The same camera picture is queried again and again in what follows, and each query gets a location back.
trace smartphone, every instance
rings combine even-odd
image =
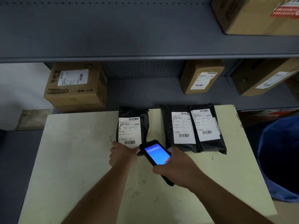
[[[171,157],[171,154],[157,140],[141,144],[139,148],[153,166],[157,164],[166,164]],[[174,183],[167,177],[162,176],[162,178],[168,185],[174,186]]]

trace white table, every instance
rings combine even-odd
[[[227,155],[188,155],[209,177],[264,216],[277,212],[233,105],[215,106]],[[149,111],[147,141],[165,144],[160,109]],[[49,115],[37,153],[19,224],[59,224],[110,169],[118,112]],[[170,187],[139,157],[121,203],[122,223],[209,223],[209,214],[187,189]]]

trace red and white sticker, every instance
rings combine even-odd
[[[274,10],[271,17],[299,18],[299,0],[291,0]]]

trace white wall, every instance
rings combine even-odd
[[[51,109],[43,98],[50,70],[43,63],[0,64],[0,129],[17,126],[23,109]]]

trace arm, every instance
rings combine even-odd
[[[273,224],[206,176],[184,152],[172,147],[171,159],[153,172],[189,189],[202,202],[215,224]]]
[[[112,146],[109,161],[112,168],[79,201],[62,224],[116,223],[130,167],[140,150],[118,142],[112,142]]]

